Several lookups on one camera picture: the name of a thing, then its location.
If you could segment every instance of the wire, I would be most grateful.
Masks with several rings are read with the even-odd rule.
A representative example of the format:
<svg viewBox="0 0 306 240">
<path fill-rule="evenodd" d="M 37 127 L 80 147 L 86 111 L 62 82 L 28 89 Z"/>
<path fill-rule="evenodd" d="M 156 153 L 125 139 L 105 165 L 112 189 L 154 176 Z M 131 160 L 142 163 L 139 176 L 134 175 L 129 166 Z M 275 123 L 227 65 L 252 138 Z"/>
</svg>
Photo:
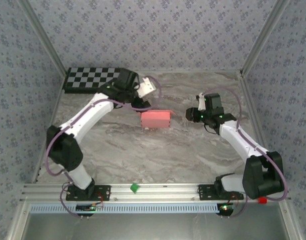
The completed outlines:
<svg viewBox="0 0 306 240">
<path fill-rule="evenodd" d="M 46 153 L 45 153 L 45 158 L 44 158 L 44 162 L 45 162 L 45 168 L 46 168 L 46 171 L 48 172 L 48 174 L 50 174 L 51 176 L 58 176 L 60 175 L 61 173 L 64 172 L 64 170 L 62 169 L 61 171 L 57 172 L 57 173 L 53 173 L 50 169 L 49 169 L 49 163 L 48 163 L 48 156 L 49 156 L 49 153 L 51 151 L 51 148 L 53 146 L 53 144 L 55 143 L 55 141 L 65 132 L 67 131 L 69 128 L 72 128 L 77 122 L 78 120 L 80 120 L 94 105 L 97 105 L 99 103 L 102 103 L 102 102 L 111 102 L 111 103 L 114 103 L 114 104 L 118 104 L 118 105 L 121 105 L 122 107 L 126 107 L 126 108 L 129 108 L 129 109 L 133 109 L 135 111 L 146 111 L 146 110 L 150 110 L 154 107 L 156 107 L 160 101 L 161 101 L 161 98 L 162 98 L 162 87 L 160 85 L 160 83 L 158 82 L 157 79 L 155 79 L 154 77 L 152 76 L 146 76 L 146 78 L 149 78 L 151 80 L 153 80 L 157 86 L 157 88 L 159 89 L 159 94 L 158 94 L 158 100 L 157 100 L 157 103 L 155 105 L 152 105 L 150 107 L 146 107 L 146 108 L 136 108 L 136 107 L 132 107 L 131 105 L 128 105 L 128 104 L 124 104 L 122 102 L 118 102 L 118 101 L 115 101 L 115 100 L 112 100 L 112 99 L 100 99 L 100 100 L 97 100 L 93 103 L 93 105 L 90 105 L 89 107 L 87 107 L 79 116 L 76 117 L 76 119 L 71 122 L 71 124 L 67 127 L 64 127 L 61 131 L 59 131 L 55 136 L 54 138 L 50 141 L 48 147 L 46 148 Z M 70 179 L 70 181 L 72 181 L 72 179 L 69 177 L 69 175 L 67 173 L 65 173 L 65 175 Z"/>
<path fill-rule="evenodd" d="M 276 201 L 276 202 L 279 202 L 279 201 L 282 201 L 284 200 L 286 197 L 287 197 L 287 194 L 288 194 L 288 184 L 286 182 L 286 179 L 285 179 L 285 176 L 283 175 L 282 171 L 279 169 L 279 167 L 276 165 L 276 163 L 264 152 L 262 151 L 261 149 L 259 149 L 256 145 L 254 145 L 243 133 L 242 131 L 239 129 L 239 126 L 240 126 L 240 121 L 242 119 L 242 104 L 241 104 L 241 101 L 238 97 L 238 95 L 231 89 L 229 89 L 228 87 L 224 87 L 224 86 L 218 86 L 218 87 L 214 87 L 214 88 L 210 88 L 208 89 L 207 92 L 210 92 L 210 91 L 213 91 L 213 90 L 216 90 L 216 89 L 225 89 L 229 92 L 231 92 L 235 98 L 237 99 L 237 102 L 238 102 L 238 105 L 239 105 L 239 118 L 237 119 L 237 124 L 236 124 L 236 128 L 237 128 L 237 132 L 239 133 L 239 135 L 250 145 L 254 148 L 254 150 L 258 151 L 260 154 L 262 154 L 268 161 L 271 165 L 273 165 L 273 167 L 276 169 L 276 171 L 278 172 L 279 176 L 281 177 L 282 179 L 282 182 L 284 184 L 284 194 L 280 197 L 280 198 L 272 198 L 272 197 L 266 197 L 268 200 L 271 200 L 271 201 Z"/>
<path fill-rule="evenodd" d="M 64 191 L 64 192 L 67 192 L 67 190 L 64 190 L 64 184 L 69 184 L 69 182 L 65 182 L 65 183 L 63 183 L 63 185 L 62 185 L 62 190 Z"/>
<path fill-rule="evenodd" d="M 207 126 L 207 125 L 204 123 L 204 129 L 205 129 L 207 132 L 209 132 L 210 134 L 217 134 L 217 133 L 215 133 L 215 132 L 208 131 L 207 128 L 206 128 L 206 126 Z"/>
<path fill-rule="evenodd" d="M 232 200 L 232 196 L 234 196 L 234 197 L 236 198 L 236 200 L 237 200 L 237 204 L 236 204 L 236 207 L 237 207 L 237 206 L 238 206 L 238 203 L 239 203 L 239 200 L 238 200 L 237 195 L 234 194 L 233 192 L 232 192 L 232 194 L 231 194 L 231 198 L 230 198 L 229 201 L 226 203 L 226 205 L 230 203 L 230 201 Z"/>
<path fill-rule="evenodd" d="M 224 218 L 226 218 L 226 219 L 232 219 L 232 218 L 236 218 L 236 217 L 240 216 L 240 215 L 245 211 L 245 209 L 246 209 L 246 207 L 247 207 L 248 196 L 245 195 L 245 198 L 246 198 L 246 199 L 245 199 L 245 204 L 244 204 L 244 206 L 242 207 L 242 209 L 241 209 L 237 214 L 232 215 L 232 216 L 222 216 L 222 217 L 224 217 Z"/>
<path fill-rule="evenodd" d="M 103 209 L 104 208 L 104 197 L 100 192 L 97 192 L 96 194 L 101 197 L 101 202 L 98 202 L 95 205 L 102 204 L 102 209 Z"/>
<path fill-rule="evenodd" d="M 66 210 L 69 214 L 71 214 L 73 217 L 76 217 L 76 218 L 78 218 L 78 219 L 82 219 L 83 216 L 79 216 L 78 214 L 72 212 L 70 209 L 68 209 L 68 207 L 65 205 L 65 203 L 64 203 L 64 201 L 63 201 L 63 193 L 64 193 L 65 189 L 68 188 L 69 186 L 73 186 L 73 185 L 74 185 L 74 183 L 69 183 L 69 184 L 67 184 L 65 187 L 62 187 L 62 191 L 61 191 L 61 193 L 59 194 L 59 200 L 60 200 L 60 202 L 61 202 L 63 208 L 65 208 L 65 210 Z"/>
</svg>

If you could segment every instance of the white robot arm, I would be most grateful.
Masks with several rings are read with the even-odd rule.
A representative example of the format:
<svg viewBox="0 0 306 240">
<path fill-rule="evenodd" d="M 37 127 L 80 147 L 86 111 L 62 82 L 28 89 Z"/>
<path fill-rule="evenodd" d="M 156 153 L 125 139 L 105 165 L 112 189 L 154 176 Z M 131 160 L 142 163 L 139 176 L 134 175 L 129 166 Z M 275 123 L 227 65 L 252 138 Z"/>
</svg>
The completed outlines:
<svg viewBox="0 0 306 240">
<path fill-rule="evenodd" d="M 135 82 L 138 74 L 121 69 L 117 79 L 100 87 L 93 99 L 74 117 L 62 124 L 60 127 L 51 126 L 47 130 L 47 145 L 52 138 L 61 130 L 66 129 L 63 134 L 54 142 L 49 153 L 49 157 L 61 168 L 65 169 L 74 185 L 80 190 L 90 195 L 94 180 L 86 172 L 82 162 L 83 154 L 79 148 L 85 134 L 97 123 L 104 115 L 112 111 L 117 104 L 131 103 L 132 107 L 140 109 L 150 107 L 149 102 L 142 98 L 153 92 L 156 88 L 149 78 L 143 78 L 143 82 Z"/>
<path fill-rule="evenodd" d="M 218 195 L 224 192 L 239 192 L 257 199 L 283 191 L 284 184 L 281 177 L 258 150 L 267 154 L 283 172 L 281 156 L 260 146 L 240 126 L 237 129 L 236 118 L 230 113 L 224 113 L 218 93 L 208 95 L 201 93 L 196 98 L 199 106 L 187 109 L 186 118 L 193 122 L 202 121 L 205 126 L 215 130 L 230 143 L 245 163 L 244 174 L 229 173 L 216 178 L 214 184 Z"/>
</svg>

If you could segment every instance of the patterned wallpaper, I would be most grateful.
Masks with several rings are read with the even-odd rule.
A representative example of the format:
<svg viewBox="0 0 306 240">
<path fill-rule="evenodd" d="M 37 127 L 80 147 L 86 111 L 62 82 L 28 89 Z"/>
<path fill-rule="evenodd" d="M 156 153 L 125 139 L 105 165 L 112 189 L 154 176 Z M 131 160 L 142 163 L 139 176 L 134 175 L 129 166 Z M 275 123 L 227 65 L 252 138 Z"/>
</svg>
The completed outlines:
<svg viewBox="0 0 306 240">
<path fill-rule="evenodd" d="M 306 235 L 306 0 L 292 0 L 247 76 Z"/>
<path fill-rule="evenodd" d="M 30 0 L 65 67 L 240 69 L 275 0 Z"/>
<path fill-rule="evenodd" d="M 0 239 L 45 139 L 61 78 L 15 0 L 0 0 Z"/>
</svg>

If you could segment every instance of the red block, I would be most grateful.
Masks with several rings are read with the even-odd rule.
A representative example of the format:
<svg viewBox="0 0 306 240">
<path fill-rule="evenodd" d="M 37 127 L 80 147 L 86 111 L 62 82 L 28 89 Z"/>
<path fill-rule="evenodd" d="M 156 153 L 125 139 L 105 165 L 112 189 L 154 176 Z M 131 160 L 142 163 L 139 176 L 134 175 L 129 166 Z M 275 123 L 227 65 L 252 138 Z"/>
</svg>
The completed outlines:
<svg viewBox="0 0 306 240">
<path fill-rule="evenodd" d="M 141 113 L 141 122 L 143 128 L 165 129 L 170 127 L 171 110 L 149 110 Z"/>
</svg>

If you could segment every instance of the marble surface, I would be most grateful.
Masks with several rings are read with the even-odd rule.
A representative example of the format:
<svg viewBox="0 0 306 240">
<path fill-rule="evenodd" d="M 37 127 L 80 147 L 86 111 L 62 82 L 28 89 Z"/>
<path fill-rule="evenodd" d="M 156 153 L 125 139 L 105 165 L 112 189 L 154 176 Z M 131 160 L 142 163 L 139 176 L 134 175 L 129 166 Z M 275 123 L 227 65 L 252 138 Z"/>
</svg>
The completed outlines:
<svg viewBox="0 0 306 240">
<path fill-rule="evenodd" d="M 208 88 L 226 86 L 233 89 L 243 104 L 242 127 L 254 137 L 244 97 L 236 73 L 192 72 L 150 73 L 163 91 L 160 109 L 173 110 L 168 129 L 142 129 L 136 112 L 115 109 L 86 134 L 81 142 L 83 164 L 97 183 L 208 183 L 216 176 L 239 172 L 243 162 L 227 141 L 204 130 L 202 123 L 189 122 L 185 111 L 197 107 L 195 95 Z M 217 91 L 226 113 L 238 116 L 235 97 Z M 156 100 L 157 92 L 150 96 Z M 63 94 L 56 114 L 56 126 L 73 117 L 92 95 Z M 50 164 L 55 172 L 58 167 Z M 44 164 L 39 183 L 63 183 L 65 176 L 49 176 Z"/>
</svg>

